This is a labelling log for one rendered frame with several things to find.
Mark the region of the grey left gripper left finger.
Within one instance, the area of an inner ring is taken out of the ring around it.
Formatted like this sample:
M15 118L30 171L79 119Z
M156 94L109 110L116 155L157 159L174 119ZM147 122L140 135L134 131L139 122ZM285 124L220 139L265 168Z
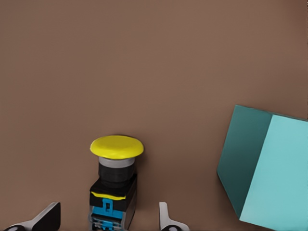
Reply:
M33 219L13 224L3 231L58 231L61 226L61 203L52 202Z

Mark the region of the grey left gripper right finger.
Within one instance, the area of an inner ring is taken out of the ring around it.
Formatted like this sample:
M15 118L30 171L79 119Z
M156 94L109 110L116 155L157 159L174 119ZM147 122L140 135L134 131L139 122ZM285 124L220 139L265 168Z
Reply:
M166 202L159 203L159 226L160 231L190 231L186 224L172 220L169 217Z

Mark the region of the yellow mushroom push button switch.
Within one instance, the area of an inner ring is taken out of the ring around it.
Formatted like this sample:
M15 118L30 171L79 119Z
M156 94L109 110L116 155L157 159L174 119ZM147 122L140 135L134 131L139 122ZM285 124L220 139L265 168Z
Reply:
M136 138L109 135L95 139L99 178L90 188L89 231L128 231L137 203L135 158L144 152Z

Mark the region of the teal box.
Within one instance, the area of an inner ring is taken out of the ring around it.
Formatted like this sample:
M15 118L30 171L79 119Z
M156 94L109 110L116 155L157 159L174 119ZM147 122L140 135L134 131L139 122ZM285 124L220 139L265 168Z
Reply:
M308 231L308 120L236 105L217 174L240 221Z

